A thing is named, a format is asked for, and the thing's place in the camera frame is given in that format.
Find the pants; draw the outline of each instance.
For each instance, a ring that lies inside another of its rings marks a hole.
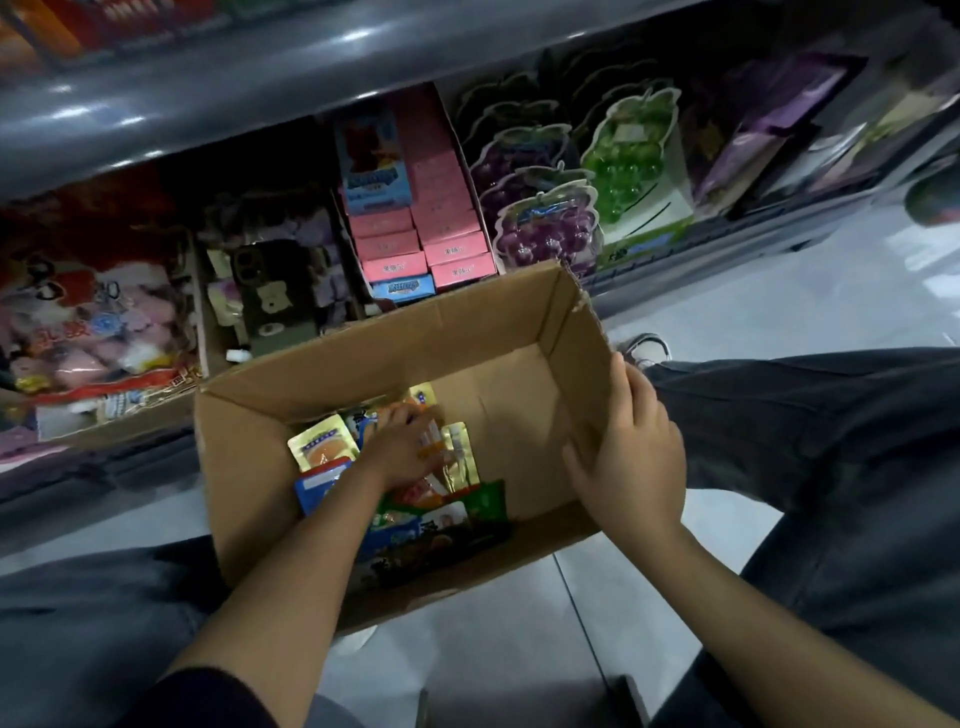
[[[688,486],[783,518],[743,577],[960,718],[960,352],[911,349],[647,371]],[[706,653],[654,717],[759,725]]]
[[[960,717],[960,354],[670,363],[648,376],[684,434],[690,487],[785,514],[744,578]],[[0,722],[110,725],[224,595],[209,540],[5,577]],[[654,723],[758,721],[701,654]]]

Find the person's left hand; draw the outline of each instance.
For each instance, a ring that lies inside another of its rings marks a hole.
[[[445,451],[420,457],[421,435],[436,420],[435,407],[422,411],[413,404],[393,407],[365,433],[363,450],[353,467],[366,472],[384,491],[426,477],[441,468],[447,457]]]

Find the forearm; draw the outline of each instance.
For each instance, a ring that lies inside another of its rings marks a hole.
[[[301,726],[382,491],[360,465],[349,469],[321,507],[251,571],[170,671],[219,667],[246,683],[280,728]]]
[[[795,618],[685,529],[621,544],[768,726],[955,726],[914,693]]]

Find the hand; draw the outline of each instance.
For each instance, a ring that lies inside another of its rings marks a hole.
[[[611,384],[610,421],[592,472],[572,443],[564,447],[564,464],[580,500],[621,550],[653,546],[683,532],[684,438],[650,380],[619,353]]]
[[[431,407],[422,410],[413,404],[400,404],[383,413],[368,430],[356,465],[379,484],[384,492],[426,477],[444,465],[446,452],[435,452],[426,459],[421,436],[438,418]]]

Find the blue box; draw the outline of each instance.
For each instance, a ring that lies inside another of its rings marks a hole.
[[[414,202],[393,113],[374,103],[334,126],[344,202],[350,215],[409,207]]]
[[[375,299],[388,299],[395,303],[424,299],[437,292],[433,284],[433,276],[429,273],[407,279],[382,280],[372,283],[371,290]]]

